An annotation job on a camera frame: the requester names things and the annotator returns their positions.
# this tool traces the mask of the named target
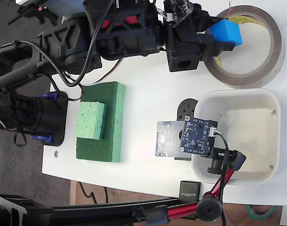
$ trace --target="green sponge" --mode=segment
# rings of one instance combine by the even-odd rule
[[[120,162],[121,130],[125,86],[118,82],[100,83],[84,88],[81,102],[100,102],[107,105],[102,140],[77,138],[77,158],[95,161]]]
[[[107,105],[99,102],[80,102],[77,137],[100,140]]]

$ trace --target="connector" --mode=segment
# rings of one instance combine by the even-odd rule
[[[215,137],[215,129],[216,127],[209,127],[209,130],[208,130],[209,137]]]

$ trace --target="blue cube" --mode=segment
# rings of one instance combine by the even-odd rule
[[[234,42],[236,46],[243,44],[239,25],[229,20],[221,20],[212,25],[210,33],[214,35],[216,41]]]

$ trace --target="white container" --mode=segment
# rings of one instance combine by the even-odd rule
[[[198,101],[194,117],[217,121],[229,149],[247,157],[228,184],[260,185],[273,177],[279,165],[280,141],[280,105],[274,94],[266,89],[211,92]],[[219,136],[215,147],[224,148]],[[212,159],[193,154],[191,162],[202,182],[213,184],[220,177],[207,172]]]

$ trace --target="packing tape roll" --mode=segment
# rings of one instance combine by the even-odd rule
[[[227,18],[228,12],[229,9],[226,9],[218,17]],[[245,74],[232,74],[224,70],[219,57],[206,61],[207,69],[218,80],[234,89],[263,87],[275,78],[284,63],[286,47],[279,27],[268,13],[254,6],[232,7],[229,20],[237,24],[254,23],[265,27],[271,39],[269,54],[257,69]]]

